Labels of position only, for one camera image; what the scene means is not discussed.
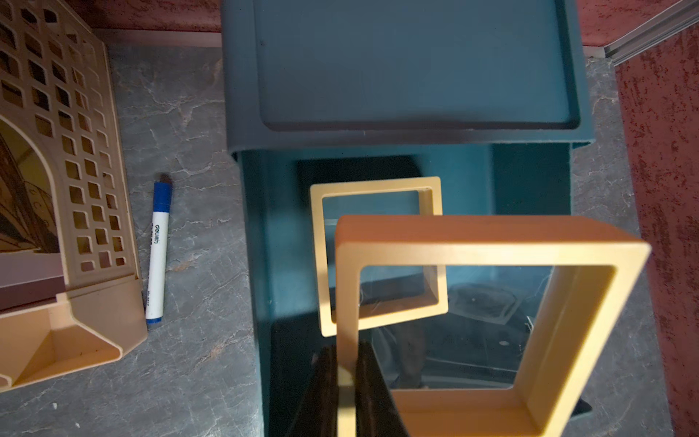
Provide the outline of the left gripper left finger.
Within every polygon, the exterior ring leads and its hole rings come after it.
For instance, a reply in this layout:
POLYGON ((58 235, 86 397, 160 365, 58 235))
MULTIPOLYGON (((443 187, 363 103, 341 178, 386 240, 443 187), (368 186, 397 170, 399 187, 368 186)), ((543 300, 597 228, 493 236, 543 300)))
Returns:
POLYGON ((311 380, 289 426, 287 436, 337 435, 338 374, 336 346, 323 348, 313 364, 311 380))

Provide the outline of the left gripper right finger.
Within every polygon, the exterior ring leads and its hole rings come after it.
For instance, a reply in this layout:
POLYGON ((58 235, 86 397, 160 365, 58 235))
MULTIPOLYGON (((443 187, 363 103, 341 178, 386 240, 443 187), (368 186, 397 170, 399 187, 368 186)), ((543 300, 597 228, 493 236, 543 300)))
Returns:
POLYGON ((356 409, 358 436, 409 436, 369 342, 359 344, 356 409))

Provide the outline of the teal top drawer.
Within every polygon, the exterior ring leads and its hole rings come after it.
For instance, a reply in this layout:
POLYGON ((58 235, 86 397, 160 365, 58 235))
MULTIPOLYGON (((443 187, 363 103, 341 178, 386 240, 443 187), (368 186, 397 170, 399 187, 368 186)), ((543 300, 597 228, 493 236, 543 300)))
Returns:
MULTIPOLYGON (((244 151, 251 289, 266 435, 285 435, 320 332, 311 187, 437 177, 447 215, 569 215, 567 144, 331 147, 244 151)), ((392 389, 510 387, 552 275, 549 266, 451 266, 449 311, 363 331, 392 389)))

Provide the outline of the yellow brooch box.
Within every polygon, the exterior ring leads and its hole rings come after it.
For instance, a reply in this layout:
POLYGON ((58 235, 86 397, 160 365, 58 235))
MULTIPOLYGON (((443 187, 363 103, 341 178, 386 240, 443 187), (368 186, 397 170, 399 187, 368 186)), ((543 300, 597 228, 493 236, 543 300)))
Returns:
MULTIPOLYGON (((442 182, 438 177, 324 183, 314 184, 309 189, 320 331, 323 336, 331 337, 337 333, 336 314, 331 309, 331 279, 334 275, 329 272, 323 200, 408 191, 418 193, 418 204, 422 216, 442 215, 442 182)), ((364 331, 447 313, 449 303, 446 267, 426 266, 423 274, 426 278, 426 293, 420 296, 391 300, 386 303, 360 304, 359 329, 364 331)))

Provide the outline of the yellow brooch box diamond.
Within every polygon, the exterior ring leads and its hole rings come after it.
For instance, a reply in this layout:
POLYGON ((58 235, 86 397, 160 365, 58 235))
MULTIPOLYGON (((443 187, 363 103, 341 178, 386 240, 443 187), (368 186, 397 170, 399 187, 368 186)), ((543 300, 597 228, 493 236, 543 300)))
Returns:
POLYGON ((550 266, 508 390, 403 391, 416 436, 558 436, 650 254, 614 226, 572 216, 349 215, 336 230, 337 433, 358 433, 360 273, 368 266, 550 266))

